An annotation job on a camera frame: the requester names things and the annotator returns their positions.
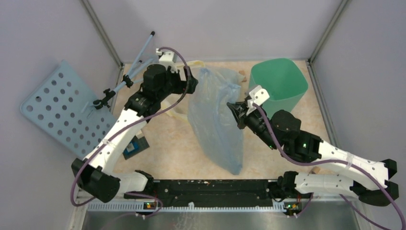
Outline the translucent white yellow trash bag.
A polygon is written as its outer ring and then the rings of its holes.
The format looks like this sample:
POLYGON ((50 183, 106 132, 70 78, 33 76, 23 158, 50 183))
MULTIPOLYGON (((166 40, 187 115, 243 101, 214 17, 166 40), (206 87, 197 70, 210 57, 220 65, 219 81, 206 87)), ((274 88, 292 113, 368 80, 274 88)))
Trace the translucent white yellow trash bag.
MULTIPOLYGON (((227 69, 226 66, 209 66, 206 63, 204 63, 201 60, 194 60, 194 61, 189 61, 187 64, 190 66, 192 74, 194 77, 198 77, 198 74, 200 72, 201 68, 209 68, 213 69, 215 73, 218 73, 224 77, 230 75, 230 77, 234 77, 236 80, 235 82, 241 86, 242 82, 239 81, 239 77, 241 76, 239 74, 240 70, 243 69, 227 69)), ((167 115, 174 117, 176 119, 180 119, 181 121, 187 122, 187 112, 188 112, 188 100, 189 100, 190 94, 187 94, 185 98, 178 103, 177 106, 172 108, 171 110, 168 110, 166 112, 167 115)), ((178 100, 179 96, 177 94, 171 94, 168 96, 166 99, 164 99, 161 102, 161 110, 167 109, 170 107, 172 104, 174 104, 178 100)))

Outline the light blue plastic bag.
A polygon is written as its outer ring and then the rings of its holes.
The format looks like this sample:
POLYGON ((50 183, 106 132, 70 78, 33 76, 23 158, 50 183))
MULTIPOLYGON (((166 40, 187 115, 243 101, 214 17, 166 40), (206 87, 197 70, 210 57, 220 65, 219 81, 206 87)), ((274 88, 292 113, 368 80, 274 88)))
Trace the light blue plastic bag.
POLYGON ((243 167, 243 131, 227 107, 237 102, 244 78, 222 67, 197 70, 198 84, 188 104, 187 118, 205 155, 233 175, 243 167))

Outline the green plastic trash bin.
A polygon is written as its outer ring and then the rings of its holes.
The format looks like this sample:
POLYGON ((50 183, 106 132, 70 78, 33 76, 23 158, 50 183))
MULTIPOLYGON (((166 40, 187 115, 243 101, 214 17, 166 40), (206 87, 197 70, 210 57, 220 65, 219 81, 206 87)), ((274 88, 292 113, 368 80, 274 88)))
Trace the green plastic trash bin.
POLYGON ((270 98, 262 104, 268 117, 279 111, 292 111, 308 90, 308 83, 298 66, 290 59, 277 58, 251 68, 249 88, 260 85, 270 98))

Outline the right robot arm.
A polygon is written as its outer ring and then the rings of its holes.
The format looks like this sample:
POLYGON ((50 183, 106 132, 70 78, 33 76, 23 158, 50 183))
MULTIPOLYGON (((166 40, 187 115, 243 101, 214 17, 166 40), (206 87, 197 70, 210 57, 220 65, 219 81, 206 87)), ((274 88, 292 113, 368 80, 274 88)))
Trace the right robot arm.
POLYGON ((285 172, 278 179, 284 196, 339 194, 378 207, 388 206, 391 200, 399 198, 398 184, 390 180, 397 172, 396 161, 372 161, 341 150, 321 137, 301 130, 301 120, 285 110, 268 118, 258 109, 249 113, 245 102, 226 105, 238 128, 248 127, 271 149, 281 147, 281 155, 289 162, 300 166, 321 166, 335 172, 334 175, 285 172))

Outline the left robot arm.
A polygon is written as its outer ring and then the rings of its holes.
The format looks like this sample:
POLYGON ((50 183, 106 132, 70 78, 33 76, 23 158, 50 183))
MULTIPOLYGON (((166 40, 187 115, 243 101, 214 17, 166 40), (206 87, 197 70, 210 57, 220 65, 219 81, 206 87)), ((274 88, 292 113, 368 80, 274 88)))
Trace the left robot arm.
POLYGON ((114 174, 119 156, 141 129, 158 116, 180 103, 187 94, 193 94, 198 80, 191 68, 183 66, 186 80, 181 80, 180 71, 163 64, 152 64, 143 74, 143 81, 124 105, 119 118, 96 148, 82 160, 76 158, 72 165, 75 175, 70 189, 70 201, 76 203, 74 192, 78 186, 104 203, 117 194, 136 192, 142 198, 153 194, 154 186, 141 171, 114 174))

